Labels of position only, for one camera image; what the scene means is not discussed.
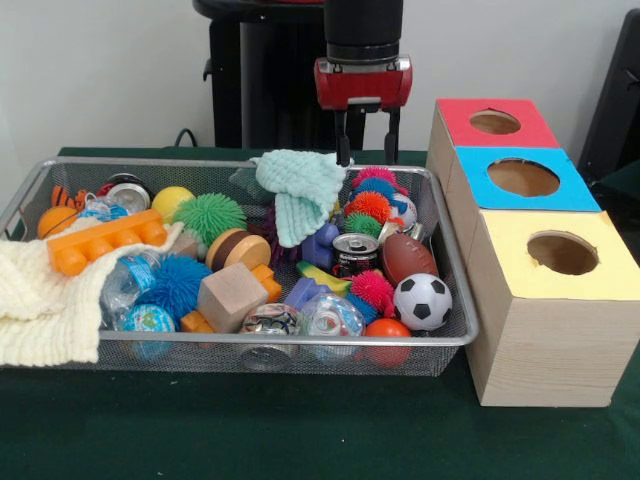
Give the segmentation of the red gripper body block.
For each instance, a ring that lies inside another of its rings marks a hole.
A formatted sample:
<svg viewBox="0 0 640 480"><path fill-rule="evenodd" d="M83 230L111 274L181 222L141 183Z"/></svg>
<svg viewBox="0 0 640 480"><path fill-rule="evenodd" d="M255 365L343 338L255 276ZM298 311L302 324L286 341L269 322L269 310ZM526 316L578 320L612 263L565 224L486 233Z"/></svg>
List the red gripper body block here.
<svg viewBox="0 0 640 480"><path fill-rule="evenodd" d="M408 56L361 65L333 63L321 57L314 64L314 79L318 103L324 110L347 110L359 105L391 109L406 104L413 70Z"/></svg>

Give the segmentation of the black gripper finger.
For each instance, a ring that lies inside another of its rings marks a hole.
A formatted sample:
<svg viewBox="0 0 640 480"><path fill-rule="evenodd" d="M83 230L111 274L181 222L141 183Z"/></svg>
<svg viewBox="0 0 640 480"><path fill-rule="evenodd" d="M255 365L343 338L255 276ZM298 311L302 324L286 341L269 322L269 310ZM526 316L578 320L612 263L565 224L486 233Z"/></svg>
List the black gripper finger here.
<svg viewBox="0 0 640 480"><path fill-rule="evenodd" d="M346 118L347 112L345 110L336 110L334 112L336 158L337 164L342 167L348 166L351 161L350 141L346 133Z"/></svg>
<svg viewBox="0 0 640 480"><path fill-rule="evenodd" d="M400 108L389 108L386 112L389 114L389 127L384 141L385 162L387 165L395 165L399 151Z"/></svg>

